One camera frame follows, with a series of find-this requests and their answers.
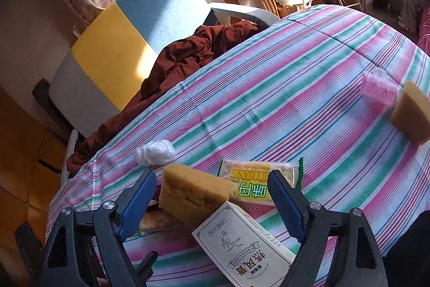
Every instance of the metal bolt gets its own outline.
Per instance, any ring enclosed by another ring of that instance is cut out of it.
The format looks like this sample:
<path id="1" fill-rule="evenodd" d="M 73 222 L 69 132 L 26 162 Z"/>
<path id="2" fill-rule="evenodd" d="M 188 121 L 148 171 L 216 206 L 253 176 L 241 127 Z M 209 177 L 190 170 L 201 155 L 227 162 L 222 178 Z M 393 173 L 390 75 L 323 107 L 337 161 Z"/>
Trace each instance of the metal bolt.
<path id="1" fill-rule="evenodd" d="M 309 203 L 309 206 L 313 209 L 313 210 L 320 210 L 322 205 L 321 203 L 317 202 L 317 201 L 312 201 L 311 203 Z"/>
<path id="2" fill-rule="evenodd" d="M 355 216 L 363 216 L 363 211 L 360 208 L 353 208 L 352 214 Z"/>
<path id="3" fill-rule="evenodd" d="M 72 213 L 72 209 L 71 209 L 71 208 L 69 208 L 69 207 L 67 207 L 67 208 L 63 208 L 63 209 L 61 210 L 61 214 L 63 214 L 63 215 L 69 215 L 70 213 Z"/>
<path id="4" fill-rule="evenodd" d="M 114 201 L 106 201 L 105 203 L 103 203 L 103 208 L 106 210 L 111 210 L 114 205 L 115 205 Z"/>

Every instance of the rust-colored cloth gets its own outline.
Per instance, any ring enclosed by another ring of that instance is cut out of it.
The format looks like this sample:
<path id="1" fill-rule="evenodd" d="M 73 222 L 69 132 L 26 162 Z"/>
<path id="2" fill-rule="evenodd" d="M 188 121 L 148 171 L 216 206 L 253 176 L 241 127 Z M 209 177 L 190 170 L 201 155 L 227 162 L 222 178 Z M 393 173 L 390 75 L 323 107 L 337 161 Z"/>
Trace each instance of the rust-colored cloth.
<path id="1" fill-rule="evenodd" d="M 261 30 L 261 27 L 248 21 L 231 26 L 200 26 L 191 37 L 166 46 L 155 61 L 149 77 L 124 110 L 76 147 L 74 154 L 67 159 L 67 170 L 76 174 L 99 149 L 160 96 Z"/>

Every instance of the blue gripper pad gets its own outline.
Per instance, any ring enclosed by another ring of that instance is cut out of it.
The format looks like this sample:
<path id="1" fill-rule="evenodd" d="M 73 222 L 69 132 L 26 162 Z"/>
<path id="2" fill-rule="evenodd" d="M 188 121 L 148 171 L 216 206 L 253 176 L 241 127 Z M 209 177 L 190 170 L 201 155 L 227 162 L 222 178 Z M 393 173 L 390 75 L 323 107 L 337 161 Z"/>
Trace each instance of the blue gripper pad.
<path id="1" fill-rule="evenodd" d="M 300 243 L 304 243 L 306 239 L 304 218 L 285 186 L 292 189 L 279 170 L 273 170 L 269 173 L 267 187 L 276 209 L 288 233 Z"/>
<path id="2" fill-rule="evenodd" d="M 124 190 L 130 192 L 135 191 L 135 194 L 122 213 L 121 227 L 118 231 L 118 237 L 122 242 L 125 241 L 127 237 L 136 233 L 139 222 L 155 192 L 157 180 L 154 172 L 149 172 L 143 181 L 140 180 L 141 179 L 137 180 L 136 183 L 138 184 L 135 184 L 136 187 L 133 186 Z"/>

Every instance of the brown sponge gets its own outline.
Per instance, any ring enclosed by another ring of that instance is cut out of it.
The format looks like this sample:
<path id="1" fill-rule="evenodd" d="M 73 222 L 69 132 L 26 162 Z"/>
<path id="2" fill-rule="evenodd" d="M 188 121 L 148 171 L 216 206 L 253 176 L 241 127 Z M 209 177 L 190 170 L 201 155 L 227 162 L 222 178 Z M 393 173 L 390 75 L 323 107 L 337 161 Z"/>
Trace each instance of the brown sponge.
<path id="1" fill-rule="evenodd" d="M 196 228 L 228 201 L 233 182 L 181 164 L 164 167 L 160 208 Z"/>
<path id="2" fill-rule="evenodd" d="M 397 101 L 391 123 L 415 143 L 430 140 L 430 101 L 412 81 L 406 81 Z"/>

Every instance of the white cardboard box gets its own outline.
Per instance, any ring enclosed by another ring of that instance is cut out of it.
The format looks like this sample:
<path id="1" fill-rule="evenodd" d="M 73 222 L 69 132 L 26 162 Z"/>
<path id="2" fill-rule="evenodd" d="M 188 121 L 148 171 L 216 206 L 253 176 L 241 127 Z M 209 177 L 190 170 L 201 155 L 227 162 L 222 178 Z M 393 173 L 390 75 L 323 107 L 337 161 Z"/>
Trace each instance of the white cardboard box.
<path id="1" fill-rule="evenodd" d="M 236 287 L 277 287 L 295 258 L 247 212 L 229 201 L 194 230 L 193 236 Z"/>

